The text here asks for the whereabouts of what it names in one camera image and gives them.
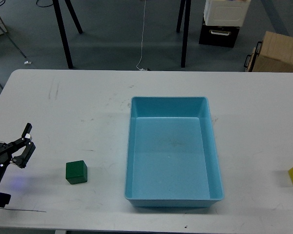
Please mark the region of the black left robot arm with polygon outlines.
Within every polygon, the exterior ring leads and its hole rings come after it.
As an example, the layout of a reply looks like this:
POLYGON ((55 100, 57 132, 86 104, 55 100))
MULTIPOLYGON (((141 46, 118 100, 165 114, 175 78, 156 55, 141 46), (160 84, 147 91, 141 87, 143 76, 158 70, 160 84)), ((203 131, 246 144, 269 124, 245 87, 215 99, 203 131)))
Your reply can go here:
MULTIPOLYGON (((0 142, 0 182, 9 164, 19 168, 25 168, 36 146, 32 142, 30 131, 31 123, 28 123, 21 137, 10 143, 0 142)), ((0 193, 0 208, 5 207, 11 199, 10 194, 0 193)))

